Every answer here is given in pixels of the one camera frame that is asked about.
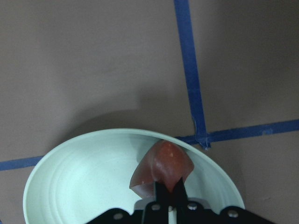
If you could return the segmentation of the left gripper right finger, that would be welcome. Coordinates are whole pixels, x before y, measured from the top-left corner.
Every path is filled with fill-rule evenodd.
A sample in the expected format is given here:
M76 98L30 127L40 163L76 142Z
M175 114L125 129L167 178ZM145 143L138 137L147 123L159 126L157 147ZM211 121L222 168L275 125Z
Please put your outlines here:
M223 208L219 214L204 207L203 201L187 196L183 179L173 189L178 224L271 224L272 221L237 206Z

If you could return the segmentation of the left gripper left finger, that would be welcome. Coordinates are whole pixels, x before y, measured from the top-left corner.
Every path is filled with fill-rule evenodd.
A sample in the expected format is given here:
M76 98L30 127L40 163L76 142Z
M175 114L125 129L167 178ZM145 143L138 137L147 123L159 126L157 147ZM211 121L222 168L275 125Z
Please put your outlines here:
M154 183L154 198L135 203L133 214L112 208L89 221L90 224L167 224L169 222L169 198L167 188Z

